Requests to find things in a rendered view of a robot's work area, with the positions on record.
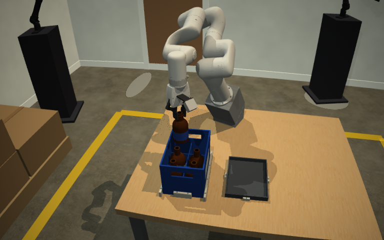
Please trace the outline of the blue crate with cross dividers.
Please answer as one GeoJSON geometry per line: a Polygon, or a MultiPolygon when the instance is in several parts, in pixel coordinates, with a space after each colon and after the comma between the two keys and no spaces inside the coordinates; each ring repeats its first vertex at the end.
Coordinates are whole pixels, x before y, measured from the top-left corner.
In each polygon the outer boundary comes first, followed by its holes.
{"type": "Polygon", "coordinates": [[[191,193],[194,198],[204,198],[205,177],[207,178],[210,160],[211,130],[189,128],[188,134],[201,135],[201,138],[188,138],[186,143],[178,144],[173,140],[173,129],[170,133],[159,164],[162,193],[174,195],[174,191],[185,192],[191,193]],[[185,155],[185,166],[170,165],[170,157],[176,146],[180,147],[180,152],[185,155]],[[203,168],[189,167],[189,159],[194,154],[194,149],[199,149],[199,154],[204,157],[203,168]],[[182,176],[171,175],[171,172],[182,173],[182,176]],[[193,177],[186,177],[186,173],[193,174],[193,177]]]}

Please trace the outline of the brown glass bottle with blue label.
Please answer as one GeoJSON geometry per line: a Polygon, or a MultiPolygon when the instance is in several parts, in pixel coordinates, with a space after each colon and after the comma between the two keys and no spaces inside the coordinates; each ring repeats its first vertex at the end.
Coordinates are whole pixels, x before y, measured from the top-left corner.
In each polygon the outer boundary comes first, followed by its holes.
{"type": "Polygon", "coordinates": [[[189,140],[189,125],[182,111],[178,111],[178,120],[172,123],[173,141],[184,144],[189,140]]]}

